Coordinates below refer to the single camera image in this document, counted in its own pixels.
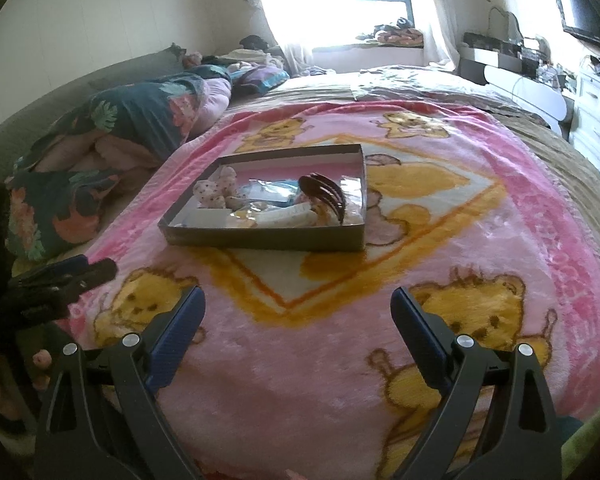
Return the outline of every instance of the television screen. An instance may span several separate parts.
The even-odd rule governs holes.
[[[562,28],[581,40],[600,46],[600,15],[589,0],[557,0]]]

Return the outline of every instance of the open box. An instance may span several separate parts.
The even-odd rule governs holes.
[[[298,179],[320,173],[340,183],[343,176],[358,178],[362,203],[362,222],[350,225],[292,228],[227,228],[226,209],[205,209],[202,226],[183,226],[200,209],[193,187],[200,180],[213,179],[224,166],[237,173],[238,186],[250,180]],[[216,159],[173,203],[158,222],[167,242],[172,245],[274,249],[292,251],[361,251],[365,241],[366,171],[359,144],[305,146],[265,152],[241,153]]]

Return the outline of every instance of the white curtain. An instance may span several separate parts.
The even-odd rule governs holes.
[[[269,27],[292,72],[312,64],[316,46],[352,43],[379,23],[369,9],[375,2],[358,0],[260,0]],[[456,15],[447,0],[411,0],[416,28],[425,39],[426,64],[453,70],[458,63]]]

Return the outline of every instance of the drawer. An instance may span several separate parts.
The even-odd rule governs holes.
[[[600,172],[600,158],[589,149],[585,142],[582,142],[580,136],[573,137],[573,147],[584,155],[585,158]]]
[[[587,75],[579,76],[578,104],[600,117],[600,82]]]
[[[572,131],[574,137],[579,137],[590,150],[600,154],[600,121],[578,108],[573,118]]]

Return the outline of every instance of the brown hair clip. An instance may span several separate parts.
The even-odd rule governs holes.
[[[328,205],[335,213],[340,225],[344,222],[347,206],[342,188],[333,180],[319,173],[303,175],[298,179],[300,191],[310,198],[315,198]]]

